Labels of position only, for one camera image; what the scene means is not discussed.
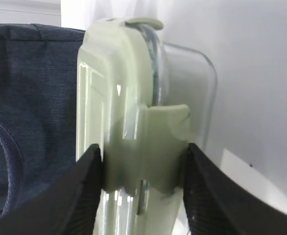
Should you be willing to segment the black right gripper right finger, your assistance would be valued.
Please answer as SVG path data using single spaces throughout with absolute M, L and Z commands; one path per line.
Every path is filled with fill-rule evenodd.
M 185 163 L 183 202 L 192 235 L 287 235 L 287 215 L 226 176 L 194 143 Z

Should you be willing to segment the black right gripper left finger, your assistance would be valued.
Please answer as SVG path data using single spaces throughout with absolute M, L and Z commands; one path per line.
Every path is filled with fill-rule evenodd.
M 0 218 L 0 235 L 91 235 L 101 186 L 100 148 L 92 144 L 46 191 Z

